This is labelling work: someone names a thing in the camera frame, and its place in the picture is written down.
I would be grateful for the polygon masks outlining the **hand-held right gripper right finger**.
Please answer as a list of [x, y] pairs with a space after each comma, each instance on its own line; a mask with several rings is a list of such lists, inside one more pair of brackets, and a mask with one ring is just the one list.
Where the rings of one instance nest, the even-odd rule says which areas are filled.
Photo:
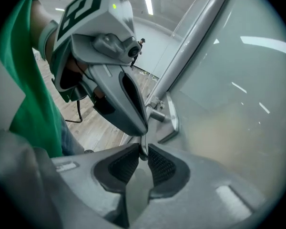
[[265, 201], [254, 185], [209, 158], [150, 144], [148, 165], [154, 187], [145, 229], [232, 229]]

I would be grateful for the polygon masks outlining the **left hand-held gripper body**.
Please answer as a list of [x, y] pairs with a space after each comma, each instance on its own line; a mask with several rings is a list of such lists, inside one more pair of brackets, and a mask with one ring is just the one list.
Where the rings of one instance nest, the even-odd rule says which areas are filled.
[[[135, 38], [128, 0], [73, 0], [59, 22], [50, 21], [39, 35], [42, 56], [53, 36], [50, 71], [53, 84], [66, 102], [89, 97], [93, 104], [104, 93], [89, 74], [90, 65], [130, 66], [141, 47]], [[65, 65], [72, 56], [88, 65], [83, 75]]]

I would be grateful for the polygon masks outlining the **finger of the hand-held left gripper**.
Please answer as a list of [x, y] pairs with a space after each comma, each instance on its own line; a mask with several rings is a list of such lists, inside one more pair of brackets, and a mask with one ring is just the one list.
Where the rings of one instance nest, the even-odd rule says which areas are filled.
[[121, 88], [121, 72], [129, 74], [139, 85], [129, 66], [121, 65], [90, 65], [91, 78], [104, 93], [103, 99], [96, 100], [95, 110], [107, 121], [119, 128], [125, 134], [130, 134], [129, 124], [137, 117]]
[[121, 88], [128, 99], [137, 119], [128, 126], [131, 136], [143, 136], [148, 131], [148, 122], [146, 109], [143, 103], [143, 97], [134, 79], [127, 73], [121, 72]]

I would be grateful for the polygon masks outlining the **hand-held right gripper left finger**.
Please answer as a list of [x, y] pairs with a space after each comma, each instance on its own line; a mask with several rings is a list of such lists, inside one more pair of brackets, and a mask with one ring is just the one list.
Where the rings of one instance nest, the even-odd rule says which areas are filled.
[[110, 224], [126, 229], [126, 185], [139, 164], [139, 144], [51, 159], [80, 204]]

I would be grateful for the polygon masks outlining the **person's left hand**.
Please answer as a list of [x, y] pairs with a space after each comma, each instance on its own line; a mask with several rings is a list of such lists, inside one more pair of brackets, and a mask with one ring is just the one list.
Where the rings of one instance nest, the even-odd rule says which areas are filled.
[[77, 61], [75, 58], [70, 56], [66, 62], [65, 67], [75, 73], [79, 73], [81, 75], [87, 70], [88, 65], [82, 62]]

